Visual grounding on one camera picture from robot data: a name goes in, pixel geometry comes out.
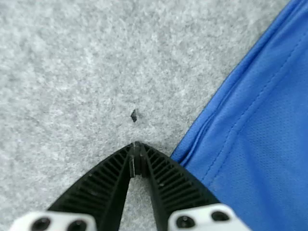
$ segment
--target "blue cloth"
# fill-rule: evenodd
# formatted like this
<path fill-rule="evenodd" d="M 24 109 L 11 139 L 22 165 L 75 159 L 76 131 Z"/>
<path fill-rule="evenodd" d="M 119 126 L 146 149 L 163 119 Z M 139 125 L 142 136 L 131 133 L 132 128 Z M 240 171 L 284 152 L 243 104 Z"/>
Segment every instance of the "blue cloth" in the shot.
<path fill-rule="evenodd" d="M 308 1 L 285 7 L 172 158 L 253 230 L 308 230 Z"/>

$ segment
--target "screw hole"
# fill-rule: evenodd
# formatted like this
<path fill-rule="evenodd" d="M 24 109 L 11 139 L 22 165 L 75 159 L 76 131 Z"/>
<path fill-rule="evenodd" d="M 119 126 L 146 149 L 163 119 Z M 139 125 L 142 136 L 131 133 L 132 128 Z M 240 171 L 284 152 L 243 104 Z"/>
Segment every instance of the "screw hole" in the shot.
<path fill-rule="evenodd" d="M 86 222 L 83 220 L 75 220 L 68 226 L 67 231 L 85 231 L 86 228 Z"/>
<path fill-rule="evenodd" d="M 42 217 L 40 219 L 37 219 L 33 223 L 31 230 L 32 231 L 44 231 L 49 227 L 50 222 L 51 222 L 50 219 L 47 217 Z"/>
<path fill-rule="evenodd" d="M 181 216 L 177 219 L 178 228 L 191 228 L 195 226 L 194 220 L 188 216 Z"/>
<path fill-rule="evenodd" d="M 226 221 L 226 220 L 229 220 L 230 218 L 224 212 L 216 211 L 216 212 L 212 213 L 212 219 L 214 221 Z"/>

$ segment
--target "blue fabric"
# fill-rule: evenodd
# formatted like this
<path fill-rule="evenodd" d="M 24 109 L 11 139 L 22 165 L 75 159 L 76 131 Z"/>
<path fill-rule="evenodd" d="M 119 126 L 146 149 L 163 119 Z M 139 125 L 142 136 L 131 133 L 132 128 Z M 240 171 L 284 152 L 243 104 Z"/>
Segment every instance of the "blue fabric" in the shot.
<path fill-rule="evenodd" d="M 293 0 L 172 158 L 256 231 L 308 230 L 308 1 Z"/>

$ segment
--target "fabric seam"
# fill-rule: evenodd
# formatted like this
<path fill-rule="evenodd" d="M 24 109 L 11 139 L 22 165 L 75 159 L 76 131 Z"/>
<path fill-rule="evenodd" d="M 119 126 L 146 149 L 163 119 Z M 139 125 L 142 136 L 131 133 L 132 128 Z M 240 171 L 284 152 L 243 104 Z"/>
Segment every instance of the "fabric seam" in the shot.
<path fill-rule="evenodd" d="M 225 147 L 225 144 L 228 140 L 228 137 L 232 131 L 232 129 L 237 125 L 237 123 L 239 122 L 239 120 L 245 115 L 245 113 L 249 110 L 249 108 L 256 102 L 256 100 L 261 96 L 262 92 L 264 91 L 264 89 L 268 86 L 268 84 L 270 82 L 272 82 L 272 80 L 275 78 L 275 76 L 277 76 L 277 74 L 281 71 L 281 69 L 288 63 L 289 59 L 291 58 L 292 54 L 294 53 L 294 51 L 296 50 L 296 48 L 299 46 L 299 44 L 302 42 L 302 40 L 304 39 L 304 37 L 306 36 L 308 31 L 306 31 L 302 36 L 301 36 L 301 39 L 298 41 L 298 43 L 294 46 L 294 48 L 292 49 L 292 51 L 290 52 L 289 56 L 286 58 L 286 60 L 284 61 L 284 63 L 281 65 L 281 67 L 279 68 L 279 70 L 273 74 L 273 76 L 270 78 L 270 80 L 263 86 L 262 90 L 258 93 L 258 95 L 256 96 L 256 98 L 249 104 L 249 106 L 245 109 L 245 111 L 240 115 L 240 117 L 237 119 L 237 121 L 231 126 L 226 138 L 225 138 L 225 141 L 222 145 L 222 148 L 220 150 L 220 152 L 218 153 L 218 155 L 215 157 L 215 159 L 213 160 L 212 164 L 210 165 L 210 167 L 208 168 L 208 170 L 206 171 L 205 175 L 202 177 L 201 181 L 204 180 L 204 178 L 208 175 L 209 171 L 211 170 L 212 166 L 215 164 L 215 162 L 217 161 L 218 157 L 220 156 L 220 154 L 222 153 L 224 147 Z M 223 163 L 220 165 L 217 173 L 215 174 L 215 176 L 213 177 L 213 179 L 211 180 L 210 183 L 213 182 L 213 180 L 217 177 L 217 175 L 219 174 L 220 170 L 221 170 L 221 167 L 225 164 L 226 162 L 226 159 L 227 159 L 227 156 L 230 154 L 230 152 L 226 155 Z"/>

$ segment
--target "debris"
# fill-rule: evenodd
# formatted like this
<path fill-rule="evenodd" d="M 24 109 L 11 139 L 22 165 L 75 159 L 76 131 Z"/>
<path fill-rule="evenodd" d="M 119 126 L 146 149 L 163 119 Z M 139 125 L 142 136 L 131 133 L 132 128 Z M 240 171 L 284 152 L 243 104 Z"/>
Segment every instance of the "debris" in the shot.
<path fill-rule="evenodd" d="M 134 109 L 134 111 L 132 112 L 132 114 L 130 115 L 131 119 L 134 121 L 134 123 L 137 121 L 137 113 L 136 113 L 136 109 Z"/>

